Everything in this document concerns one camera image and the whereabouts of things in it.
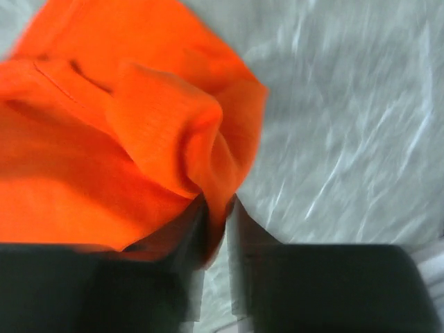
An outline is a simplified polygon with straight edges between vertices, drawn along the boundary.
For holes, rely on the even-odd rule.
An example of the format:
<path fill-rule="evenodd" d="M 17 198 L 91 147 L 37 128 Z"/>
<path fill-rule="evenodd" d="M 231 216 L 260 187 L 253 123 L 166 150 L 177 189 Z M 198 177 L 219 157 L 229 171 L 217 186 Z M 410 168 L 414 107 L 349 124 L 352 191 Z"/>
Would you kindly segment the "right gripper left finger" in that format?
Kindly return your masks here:
<path fill-rule="evenodd" d="M 122 251 L 1 245 L 2 332 L 179 332 L 205 252 L 207 203 Z"/>

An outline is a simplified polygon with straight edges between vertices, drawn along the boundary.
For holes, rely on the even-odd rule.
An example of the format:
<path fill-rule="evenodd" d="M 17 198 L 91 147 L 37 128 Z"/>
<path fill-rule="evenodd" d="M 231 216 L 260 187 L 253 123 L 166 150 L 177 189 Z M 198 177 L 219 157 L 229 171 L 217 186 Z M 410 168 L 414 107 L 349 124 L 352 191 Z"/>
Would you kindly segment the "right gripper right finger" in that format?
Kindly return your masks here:
<path fill-rule="evenodd" d="M 391 244 L 285 244 L 236 200 L 233 311 L 250 332 L 440 332 L 411 256 Z"/>

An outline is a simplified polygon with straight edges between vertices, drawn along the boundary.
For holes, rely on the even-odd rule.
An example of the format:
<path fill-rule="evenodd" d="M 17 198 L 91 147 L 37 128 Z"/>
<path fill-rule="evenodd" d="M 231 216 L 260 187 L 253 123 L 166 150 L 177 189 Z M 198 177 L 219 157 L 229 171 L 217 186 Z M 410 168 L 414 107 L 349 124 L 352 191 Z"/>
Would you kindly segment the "orange t-shirt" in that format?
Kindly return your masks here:
<path fill-rule="evenodd" d="M 48 1 L 1 63 L 1 239 L 121 250 L 203 194 L 206 258 L 267 89 L 179 1 Z"/>

